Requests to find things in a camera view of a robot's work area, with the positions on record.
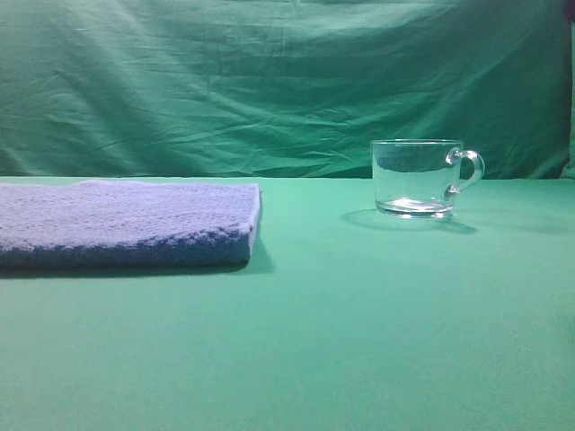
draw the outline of blue towel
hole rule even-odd
[[[4,184],[0,267],[240,263],[259,213],[257,184]]]

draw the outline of clear glass cup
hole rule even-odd
[[[465,151],[461,141],[395,139],[374,141],[371,147],[377,209],[402,218],[451,217],[455,197],[485,172],[481,156]],[[464,158],[474,171],[461,181]]]

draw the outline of cup rim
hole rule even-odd
[[[371,145],[463,145],[458,139],[377,139]]]

